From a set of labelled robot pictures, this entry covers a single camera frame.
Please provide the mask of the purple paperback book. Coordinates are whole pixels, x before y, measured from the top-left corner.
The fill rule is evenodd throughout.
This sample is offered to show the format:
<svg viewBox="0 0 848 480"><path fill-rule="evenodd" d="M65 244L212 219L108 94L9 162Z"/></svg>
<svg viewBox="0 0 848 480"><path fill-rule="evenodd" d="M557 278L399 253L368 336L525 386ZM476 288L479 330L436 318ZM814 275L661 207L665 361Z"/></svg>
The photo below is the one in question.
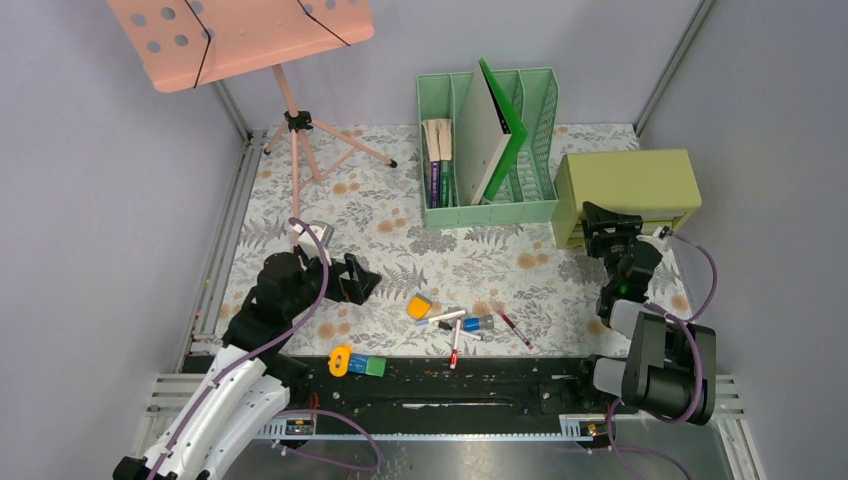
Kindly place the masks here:
<svg viewBox="0 0 848 480"><path fill-rule="evenodd" d="M441 203L440 119L422 121L424 157L426 161L427 205L438 208Z"/></svg>

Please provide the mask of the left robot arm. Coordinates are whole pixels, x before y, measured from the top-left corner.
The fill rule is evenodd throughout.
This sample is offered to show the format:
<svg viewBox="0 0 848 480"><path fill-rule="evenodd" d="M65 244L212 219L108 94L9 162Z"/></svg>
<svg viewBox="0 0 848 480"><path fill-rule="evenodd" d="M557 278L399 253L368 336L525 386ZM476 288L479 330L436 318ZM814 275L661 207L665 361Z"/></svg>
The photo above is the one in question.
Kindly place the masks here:
<svg viewBox="0 0 848 480"><path fill-rule="evenodd" d="M113 478L223 478L261 427L309 401L309 369L281 354L285 342L322 301L361 305L381 279L351 253L337 261L296 248L267 257L201 384L141 457L121 459Z"/></svg>

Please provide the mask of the yellow blue green toy block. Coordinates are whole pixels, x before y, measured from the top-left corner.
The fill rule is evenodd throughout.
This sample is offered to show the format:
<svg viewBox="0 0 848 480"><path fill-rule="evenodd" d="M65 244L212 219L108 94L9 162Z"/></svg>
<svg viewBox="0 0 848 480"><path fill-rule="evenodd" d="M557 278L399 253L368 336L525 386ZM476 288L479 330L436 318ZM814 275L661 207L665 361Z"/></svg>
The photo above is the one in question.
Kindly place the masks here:
<svg viewBox="0 0 848 480"><path fill-rule="evenodd" d="M380 356L354 353L349 345L335 347L329 355L329 373L337 378L348 374L383 377L387 360Z"/></svg>

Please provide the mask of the treehouse paperback book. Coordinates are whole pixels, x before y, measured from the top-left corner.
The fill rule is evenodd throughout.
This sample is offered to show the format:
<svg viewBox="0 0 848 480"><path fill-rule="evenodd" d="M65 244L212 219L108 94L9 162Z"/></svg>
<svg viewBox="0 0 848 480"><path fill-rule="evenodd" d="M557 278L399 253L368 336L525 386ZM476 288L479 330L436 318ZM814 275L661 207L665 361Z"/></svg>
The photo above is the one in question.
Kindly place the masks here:
<svg viewBox="0 0 848 480"><path fill-rule="evenodd" d="M446 208L451 206L452 190L453 138L451 120L438 119L436 121L436 133L440 155L439 206Z"/></svg>

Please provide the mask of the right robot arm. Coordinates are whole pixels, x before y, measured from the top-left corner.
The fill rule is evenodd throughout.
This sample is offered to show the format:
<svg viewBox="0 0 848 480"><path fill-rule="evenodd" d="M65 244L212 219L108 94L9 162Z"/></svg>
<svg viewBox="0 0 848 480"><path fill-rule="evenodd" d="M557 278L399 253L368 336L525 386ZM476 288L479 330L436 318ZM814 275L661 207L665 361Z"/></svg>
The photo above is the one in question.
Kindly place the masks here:
<svg viewBox="0 0 848 480"><path fill-rule="evenodd" d="M602 324L629 339L625 359L600 358L573 386L575 402L597 412L615 396L668 422L704 425L716 401L717 336L651 302L648 289L673 230L643 232L641 216L583 204L586 253L602 261L607 281L596 302Z"/></svg>

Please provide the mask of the olive green drawer box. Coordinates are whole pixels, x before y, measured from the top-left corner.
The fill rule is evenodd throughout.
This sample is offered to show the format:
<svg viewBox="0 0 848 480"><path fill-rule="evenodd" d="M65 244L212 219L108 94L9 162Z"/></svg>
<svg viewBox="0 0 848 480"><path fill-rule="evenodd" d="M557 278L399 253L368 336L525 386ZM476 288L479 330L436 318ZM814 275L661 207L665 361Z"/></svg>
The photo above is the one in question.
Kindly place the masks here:
<svg viewBox="0 0 848 480"><path fill-rule="evenodd" d="M662 225L677 229L702 206L685 149L568 153L554 187L558 201L551 228L559 249L583 245L585 202L639 215L647 231Z"/></svg>

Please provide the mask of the green file organizer rack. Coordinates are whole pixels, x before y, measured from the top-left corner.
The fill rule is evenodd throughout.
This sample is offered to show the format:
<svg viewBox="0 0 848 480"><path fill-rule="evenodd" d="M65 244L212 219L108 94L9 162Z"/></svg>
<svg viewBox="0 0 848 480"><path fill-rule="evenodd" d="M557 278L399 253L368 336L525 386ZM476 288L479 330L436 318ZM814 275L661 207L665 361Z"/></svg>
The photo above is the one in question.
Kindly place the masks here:
<svg viewBox="0 0 848 480"><path fill-rule="evenodd" d="M461 206L453 194L449 207L433 207L430 174L434 168L429 162L424 128L419 126L417 175L422 181L423 222L428 229L544 223L552 218L558 201L549 169L559 105L555 71L551 67L501 69L493 75L521 113L528 138L494 202Z"/></svg>

